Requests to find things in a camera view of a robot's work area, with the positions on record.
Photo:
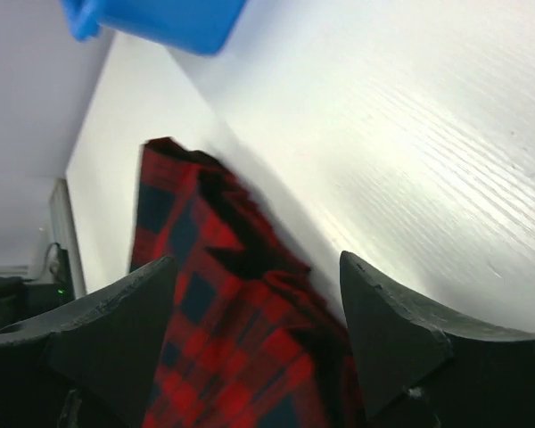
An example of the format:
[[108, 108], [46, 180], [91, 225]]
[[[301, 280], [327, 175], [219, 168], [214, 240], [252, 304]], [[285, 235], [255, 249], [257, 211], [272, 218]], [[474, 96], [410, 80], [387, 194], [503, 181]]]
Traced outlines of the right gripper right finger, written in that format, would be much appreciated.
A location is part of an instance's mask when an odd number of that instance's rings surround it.
[[345, 251], [340, 287], [371, 427], [535, 427], [535, 333], [469, 317]]

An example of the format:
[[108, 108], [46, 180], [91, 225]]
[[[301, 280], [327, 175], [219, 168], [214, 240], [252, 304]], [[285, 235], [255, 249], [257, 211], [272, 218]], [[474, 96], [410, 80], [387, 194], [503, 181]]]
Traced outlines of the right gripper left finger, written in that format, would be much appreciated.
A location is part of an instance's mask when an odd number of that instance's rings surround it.
[[141, 426], [176, 278], [162, 257], [1, 329], [0, 427]]

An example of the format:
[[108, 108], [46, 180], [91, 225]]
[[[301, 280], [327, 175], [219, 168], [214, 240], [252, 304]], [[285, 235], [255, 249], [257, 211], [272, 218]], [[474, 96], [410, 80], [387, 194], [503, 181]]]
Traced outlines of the red navy plaid skirt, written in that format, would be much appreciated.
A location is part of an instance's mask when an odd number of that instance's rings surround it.
[[247, 189], [164, 137], [143, 147], [131, 268], [178, 273], [146, 427], [363, 427], [345, 327]]

